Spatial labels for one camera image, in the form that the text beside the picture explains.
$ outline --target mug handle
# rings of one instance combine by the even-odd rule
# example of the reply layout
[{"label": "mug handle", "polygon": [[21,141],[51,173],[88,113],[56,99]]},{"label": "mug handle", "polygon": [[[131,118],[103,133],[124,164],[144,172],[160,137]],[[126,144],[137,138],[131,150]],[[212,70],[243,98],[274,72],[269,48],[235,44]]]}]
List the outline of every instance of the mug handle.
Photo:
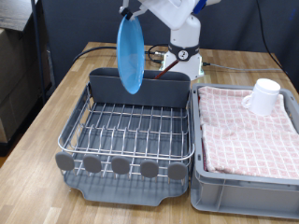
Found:
[{"label": "mug handle", "polygon": [[252,97],[252,95],[248,95],[242,100],[242,105],[244,108],[246,108],[246,109],[250,108],[251,102],[249,100],[251,99],[251,97]]}]

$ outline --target white mug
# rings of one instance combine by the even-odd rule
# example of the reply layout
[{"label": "white mug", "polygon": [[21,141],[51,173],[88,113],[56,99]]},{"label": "white mug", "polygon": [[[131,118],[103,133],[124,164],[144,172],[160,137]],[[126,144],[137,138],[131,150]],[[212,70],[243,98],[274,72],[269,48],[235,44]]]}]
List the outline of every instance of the white mug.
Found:
[{"label": "white mug", "polygon": [[260,78],[252,94],[243,99],[242,105],[256,115],[269,116],[275,106],[279,91],[278,83],[267,78]]}]

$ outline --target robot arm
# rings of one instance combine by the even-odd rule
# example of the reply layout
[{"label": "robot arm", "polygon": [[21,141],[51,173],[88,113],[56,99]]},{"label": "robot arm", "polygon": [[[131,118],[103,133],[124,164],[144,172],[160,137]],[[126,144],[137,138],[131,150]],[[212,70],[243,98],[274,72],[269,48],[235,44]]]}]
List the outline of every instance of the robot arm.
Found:
[{"label": "robot arm", "polygon": [[[150,10],[171,30],[178,30],[194,11],[198,13],[204,6],[219,3],[221,0],[138,0],[140,10],[133,13],[130,20]],[[120,13],[129,6],[129,0],[123,0]]]},{"label": "robot arm", "polygon": [[136,16],[150,10],[170,30],[168,52],[164,55],[161,70],[174,61],[179,60],[170,71],[188,75],[191,80],[204,75],[202,57],[199,53],[200,21],[192,15],[198,13],[204,6],[219,3],[221,0],[138,0],[140,10],[130,12],[129,0],[123,0],[120,14],[132,21]]}]

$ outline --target blue plate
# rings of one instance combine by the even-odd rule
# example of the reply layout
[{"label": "blue plate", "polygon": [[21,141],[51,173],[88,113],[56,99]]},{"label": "blue plate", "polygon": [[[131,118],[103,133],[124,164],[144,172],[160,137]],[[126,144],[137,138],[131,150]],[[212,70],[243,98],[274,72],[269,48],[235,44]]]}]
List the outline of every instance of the blue plate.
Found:
[{"label": "blue plate", "polygon": [[140,89],[145,64],[144,40],[138,18],[133,21],[122,19],[117,44],[122,85],[135,94]]}]

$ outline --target wooden table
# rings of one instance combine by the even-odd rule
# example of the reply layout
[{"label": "wooden table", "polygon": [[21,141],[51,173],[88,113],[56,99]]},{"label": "wooden table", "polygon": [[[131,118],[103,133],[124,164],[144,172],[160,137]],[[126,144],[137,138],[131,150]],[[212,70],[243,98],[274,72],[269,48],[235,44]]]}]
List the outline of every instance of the wooden table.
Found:
[{"label": "wooden table", "polygon": [[[111,44],[89,43],[86,49]],[[266,53],[202,49],[204,61],[243,68],[277,67]],[[163,200],[158,207],[94,203],[69,188],[56,166],[58,136],[70,116],[89,73],[116,67],[116,52],[102,49],[82,56],[37,116],[0,169],[0,223],[287,223],[292,220],[200,212],[192,208],[190,192]],[[147,59],[147,69],[159,64]],[[212,66],[194,82],[254,85],[268,77],[299,95],[282,72],[244,73]]]}]

